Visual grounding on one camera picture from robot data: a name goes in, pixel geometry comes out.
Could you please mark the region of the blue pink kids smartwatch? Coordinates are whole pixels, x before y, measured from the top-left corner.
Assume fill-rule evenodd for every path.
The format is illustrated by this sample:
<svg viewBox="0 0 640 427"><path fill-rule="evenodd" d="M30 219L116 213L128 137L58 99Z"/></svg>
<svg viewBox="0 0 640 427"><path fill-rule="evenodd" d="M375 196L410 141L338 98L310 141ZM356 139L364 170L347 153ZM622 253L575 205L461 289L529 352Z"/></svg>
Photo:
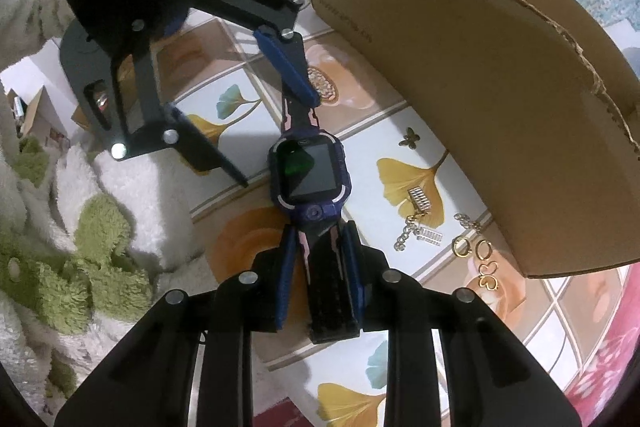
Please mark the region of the blue pink kids smartwatch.
<svg viewBox="0 0 640 427"><path fill-rule="evenodd" d="M352 180L342 142L322 129L313 108L283 91L281 138L269 150L270 195L286 214L285 269L303 261L313 343L360 334L362 285L354 232L342 211Z"/></svg>

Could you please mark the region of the gold ring earring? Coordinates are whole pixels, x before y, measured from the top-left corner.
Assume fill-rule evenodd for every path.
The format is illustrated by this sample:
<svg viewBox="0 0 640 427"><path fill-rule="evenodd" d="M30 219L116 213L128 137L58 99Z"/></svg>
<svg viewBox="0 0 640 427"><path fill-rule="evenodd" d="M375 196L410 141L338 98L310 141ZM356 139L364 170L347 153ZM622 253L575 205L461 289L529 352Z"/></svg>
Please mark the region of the gold ring earring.
<svg viewBox="0 0 640 427"><path fill-rule="evenodd" d="M470 240L460 234L451 241L451 251L458 258L467 258L472 254L472 246Z"/></svg>

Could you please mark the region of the oval crystal brooch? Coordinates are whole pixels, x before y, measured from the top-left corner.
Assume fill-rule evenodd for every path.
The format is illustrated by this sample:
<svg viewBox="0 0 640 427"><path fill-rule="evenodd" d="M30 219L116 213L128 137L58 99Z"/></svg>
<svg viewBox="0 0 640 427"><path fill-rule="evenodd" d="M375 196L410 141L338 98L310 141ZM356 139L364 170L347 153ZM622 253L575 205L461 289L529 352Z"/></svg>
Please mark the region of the oval crystal brooch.
<svg viewBox="0 0 640 427"><path fill-rule="evenodd" d="M314 90L317 91L322 103L330 104L337 101L338 92L334 82L321 69L314 66L308 67L308 79Z"/></svg>

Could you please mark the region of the gold heart earring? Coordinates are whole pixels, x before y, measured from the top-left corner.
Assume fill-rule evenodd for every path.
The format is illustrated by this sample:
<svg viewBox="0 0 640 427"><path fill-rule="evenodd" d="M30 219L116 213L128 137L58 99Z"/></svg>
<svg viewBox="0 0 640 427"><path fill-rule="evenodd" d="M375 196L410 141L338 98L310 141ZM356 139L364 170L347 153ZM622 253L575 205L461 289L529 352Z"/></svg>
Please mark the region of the gold heart earring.
<svg viewBox="0 0 640 427"><path fill-rule="evenodd" d="M486 291L498 291L499 280L496 277L499 265L497 261L481 263L478 268L477 284Z"/></svg>

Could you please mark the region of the red floral blanket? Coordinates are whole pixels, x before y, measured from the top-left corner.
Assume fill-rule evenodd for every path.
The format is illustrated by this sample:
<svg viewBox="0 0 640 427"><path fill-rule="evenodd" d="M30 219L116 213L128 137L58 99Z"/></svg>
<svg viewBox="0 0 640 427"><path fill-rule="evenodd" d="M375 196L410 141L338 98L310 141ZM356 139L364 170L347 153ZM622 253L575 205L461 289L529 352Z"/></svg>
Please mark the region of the red floral blanket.
<svg viewBox="0 0 640 427"><path fill-rule="evenodd" d="M591 426L613 400L639 340L639 265L631 265L613 321L592 360L568 387L583 426Z"/></svg>

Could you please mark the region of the gold hoop earring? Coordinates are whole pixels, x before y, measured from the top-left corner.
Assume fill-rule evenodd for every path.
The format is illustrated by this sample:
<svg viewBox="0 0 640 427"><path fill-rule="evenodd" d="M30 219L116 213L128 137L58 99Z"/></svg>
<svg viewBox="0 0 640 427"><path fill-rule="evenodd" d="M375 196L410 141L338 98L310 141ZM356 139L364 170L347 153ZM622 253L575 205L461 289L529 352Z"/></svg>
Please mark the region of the gold hoop earring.
<svg viewBox="0 0 640 427"><path fill-rule="evenodd" d="M493 253L494 246L492 246L488 239L479 239L473 247L475 258L481 262L488 261Z"/></svg>

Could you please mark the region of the white green plush blanket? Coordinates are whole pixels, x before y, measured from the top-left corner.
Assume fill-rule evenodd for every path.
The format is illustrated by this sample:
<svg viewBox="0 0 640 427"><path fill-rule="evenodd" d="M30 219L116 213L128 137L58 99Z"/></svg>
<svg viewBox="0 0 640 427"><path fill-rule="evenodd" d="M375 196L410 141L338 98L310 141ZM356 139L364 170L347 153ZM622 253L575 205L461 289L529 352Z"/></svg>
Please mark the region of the white green plush blanket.
<svg viewBox="0 0 640 427"><path fill-rule="evenodd" d="M166 291L217 285L176 152L118 162L88 145L21 136L1 105L1 364L41 426Z"/></svg>

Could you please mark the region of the butterfly charm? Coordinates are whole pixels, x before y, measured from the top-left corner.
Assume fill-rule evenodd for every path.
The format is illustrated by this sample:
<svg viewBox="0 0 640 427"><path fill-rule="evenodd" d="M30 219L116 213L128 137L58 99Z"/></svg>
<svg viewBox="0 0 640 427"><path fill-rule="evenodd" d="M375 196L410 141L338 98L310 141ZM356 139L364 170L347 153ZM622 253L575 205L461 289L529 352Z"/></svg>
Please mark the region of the butterfly charm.
<svg viewBox="0 0 640 427"><path fill-rule="evenodd" d="M415 150L420 140L420 135L418 135L411 127L408 127L405 134L402 136L402 139L398 142L398 145L401 147L408 147L410 150Z"/></svg>

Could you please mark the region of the ginkgo pattern tablecloth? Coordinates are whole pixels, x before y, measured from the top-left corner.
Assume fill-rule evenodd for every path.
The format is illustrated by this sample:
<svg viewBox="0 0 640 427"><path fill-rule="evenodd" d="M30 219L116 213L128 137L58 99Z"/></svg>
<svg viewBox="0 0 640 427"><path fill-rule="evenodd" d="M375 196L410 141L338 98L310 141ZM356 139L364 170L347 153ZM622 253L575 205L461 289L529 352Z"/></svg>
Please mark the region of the ginkgo pattern tablecloth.
<svg viewBox="0 0 640 427"><path fill-rule="evenodd" d="M353 183L344 215L357 223L363 242L434 291L476 291L567 392L608 332L630 268L522 277L486 205L416 111L311 6L297 28L310 66L337 87L337 101L322 103L318 115L344 143ZM156 59L164 90L250 179L241 188L221 172L199 174L184 164L176 170L196 241L222 281L276 246L285 222L267 181L268 148L279 134L277 74L248 31L199 12L160 45ZM415 150L398 145L408 127L421 137ZM451 251L460 234L471 242L467 258ZM484 263L473 254L479 239L494 246L485 262L498 262L498 291L477 284ZM291 297L283 331L254 338L255 424L381 425L386 334L316 346L307 336L302 274L294 277Z"/></svg>

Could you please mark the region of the brown cardboard box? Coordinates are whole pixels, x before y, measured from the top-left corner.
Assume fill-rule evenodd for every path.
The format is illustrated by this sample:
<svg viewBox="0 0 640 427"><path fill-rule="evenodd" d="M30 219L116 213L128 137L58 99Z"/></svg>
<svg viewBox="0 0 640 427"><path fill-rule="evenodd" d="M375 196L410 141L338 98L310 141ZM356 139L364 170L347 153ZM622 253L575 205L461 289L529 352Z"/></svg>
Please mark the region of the brown cardboard box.
<svg viewBox="0 0 640 427"><path fill-rule="evenodd" d="M311 0L476 188L526 277L639 259L639 80L575 0Z"/></svg>

